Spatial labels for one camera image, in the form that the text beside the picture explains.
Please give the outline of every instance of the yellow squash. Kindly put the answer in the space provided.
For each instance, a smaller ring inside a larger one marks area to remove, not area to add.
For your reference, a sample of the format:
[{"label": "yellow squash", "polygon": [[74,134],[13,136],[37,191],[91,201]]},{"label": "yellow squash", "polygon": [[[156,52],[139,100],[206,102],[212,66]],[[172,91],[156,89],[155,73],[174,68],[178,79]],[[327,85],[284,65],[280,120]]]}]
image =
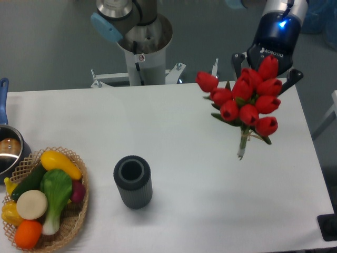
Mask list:
[{"label": "yellow squash", "polygon": [[23,218],[16,211],[16,203],[14,200],[4,204],[2,207],[1,218],[15,227],[19,226],[23,221]]},{"label": "yellow squash", "polygon": [[6,191],[8,192],[9,195],[11,195],[14,189],[17,187],[17,183],[11,182],[9,178],[5,178],[4,183],[6,185]]},{"label": "yellow squash", "polygon": [[61,169],[73,180],[79,180],[82,177],[80,169],[66,155],[54,150],[43,152],[41,164],[48,171]]}]

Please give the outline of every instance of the ribbed cup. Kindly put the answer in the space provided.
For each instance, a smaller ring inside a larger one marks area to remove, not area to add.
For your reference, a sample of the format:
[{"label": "ribbed cup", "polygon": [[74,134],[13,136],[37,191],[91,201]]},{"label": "ribbed cup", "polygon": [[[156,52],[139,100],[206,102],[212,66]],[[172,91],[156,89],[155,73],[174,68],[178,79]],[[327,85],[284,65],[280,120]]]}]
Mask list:
[{"label": "ribbed cup", "polygon": [[115,166],[114,180],[127,207],[139,209],[150,202],[151,171],[143,158],[136,155],[122,158]]}]

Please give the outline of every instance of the woven basket rim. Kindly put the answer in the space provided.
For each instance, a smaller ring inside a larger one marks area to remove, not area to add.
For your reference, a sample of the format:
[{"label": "woven basket rim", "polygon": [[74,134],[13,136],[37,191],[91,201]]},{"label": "woven basket rim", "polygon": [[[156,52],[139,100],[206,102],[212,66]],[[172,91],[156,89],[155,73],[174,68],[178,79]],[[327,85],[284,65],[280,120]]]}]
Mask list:
[{"label": "woven basket rim", "polygon": [[[62,147],[52,147],[52,148],[47,147],[45,149],[40,149],[39,151],[35,151],[34,153],[31,153],[27,158],[21,161],[20,164],[15,168],[15,171],[12,173],[11,181],[19,182],[20,179],[23,180],[23,178],[26,177],[30,173],[30,171],[26,172],[25,170],[31,170],[32,168],[34,168],[39,163],[39,158],[41,154],[47,150],[55,150],[57,152],[63,153],[66,156],[68,156],[75,163],[75,165],[77,165],[77,167],[81,170],[82,175],[83,175],[82,184],[85,186],[86,194],[85,194],[83,202],[81,203],[82,208],[78,212],[78,216],[76,216],[77,220],[75,221],[73,228],[70,231],[66,231],[67,232],[66,236],[59,235],[61,232],[60,233],[57,232],[54,237],[56,241],[55,242],[53,241],[52,245],[48,245],[48,246],[37,248],[37,249],[33,248],[31,250],[19,248],[15,245],[15,242],[14,242],[14,234],[15,234],[16,228],[13,225],[7,224],[5,221],[3,221],[5,235],[8,237],[8,240],[12,243],[12,246],[24,252],[50,253],[50,252],[54,252],[58,249],[63,248],[68,243],[70,243],[74,239],[74,237],[78,234],[78,232],[80,231],[83,225],[83,222],[84,222],[84,219],[87,213],[87,206],[88,206],[88,200],[89,200],[89,180],[88,180],[87,169],[86,169],[85,163],[80,158],[80,156],[77,155],[72,150],[69,150],[67,148],[62,148]],[[8,193],[6,193],[3,203],[5,204],[9,200],[10,200],[10,196],[8,195]],[[61,224],[67,225],[66,221],[61,222]],[[44,243],[44,240],[42,238],[40,238],[39,240],[40,240],[39,241],[40,243]]]}]

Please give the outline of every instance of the tulip stem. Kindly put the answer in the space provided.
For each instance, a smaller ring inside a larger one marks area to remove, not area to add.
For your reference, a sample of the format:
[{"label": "tulip stem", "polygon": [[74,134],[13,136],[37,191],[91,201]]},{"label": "tulip stem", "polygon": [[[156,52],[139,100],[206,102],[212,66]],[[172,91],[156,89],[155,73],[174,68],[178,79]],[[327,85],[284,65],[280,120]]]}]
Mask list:
[{"label": "tulip stem", "polygon": [[237,152],[237,156],[240,158],[240,160],[242,160],[243,155],[245,153],[249,131],[250,131],[250,127],[248,125],[245,125],[244,127],[242,127],[240,146]]}]

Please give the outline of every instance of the red tulip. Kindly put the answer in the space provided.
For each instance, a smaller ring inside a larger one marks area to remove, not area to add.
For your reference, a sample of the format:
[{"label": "red tulip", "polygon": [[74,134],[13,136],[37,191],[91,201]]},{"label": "red tulip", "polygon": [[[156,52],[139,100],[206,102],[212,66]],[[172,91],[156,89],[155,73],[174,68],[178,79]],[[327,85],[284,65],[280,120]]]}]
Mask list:
[{"label": "red tulip", "polygon": [[258,73],[262,79],[268,80],[276,78],[279,71],[279,61],[274,55],[268,55],[261,63]]},{"label": "red tulip", "polygon": [[253,69],[245,68],[242,70],[242,74],[244,73],[247,73],[249,75],[249,81],[250,81],[250,84],[253,86],[254,90],[256,90],[257,86],[259,86],[260,83],[263,82],[263,79],[260,76],[260,74]]},{"label": "red tulip", "polygon": [[261,83],[256,92],[258,95],[270,95],[270,96],[277,96],[282,89],[282,82],[278,79],[269,79]]},{"label": "red tulip", "polygon": [[255,125],[259,119],[259,112],[255,106],[246,104],[241,107],[239,112],[240,120],[246,125]]},{"label": "red tulip", "polygon": [[218,78],[203,71],[198,72],[195,81],[204,92],[211,92],[219,84]]},{"label": "red tulip", "polygon": [[261,96],[257,99],[255,107],[259,113],[268,114],[279,108],[281,100],[274,96]]},{"label": "red tulip", "polygon": [[221,106],[228,100],[232,100],[232,92],[226,88],[215,88],[211,92],[211,99],[215,104]]},{"label": "red tulip", "polygon": [[232,90],[233,99],[239,97],[244,101],[247,101],[251,98],[252,94],[253,86],[250,84],[249,76],[246,74],[240,76]]},{"label": "red tulip", "polygon": [[275,117],[265,117],[259,119],[255,126],[256,132],[264,137],[274,133],[277,128],[278,124]]},{"label": "red tulip", "polygon": [[233,100],[228,100],[220,108],[221,117],[225,121],[233,121],[239,116],[239,107]]}]

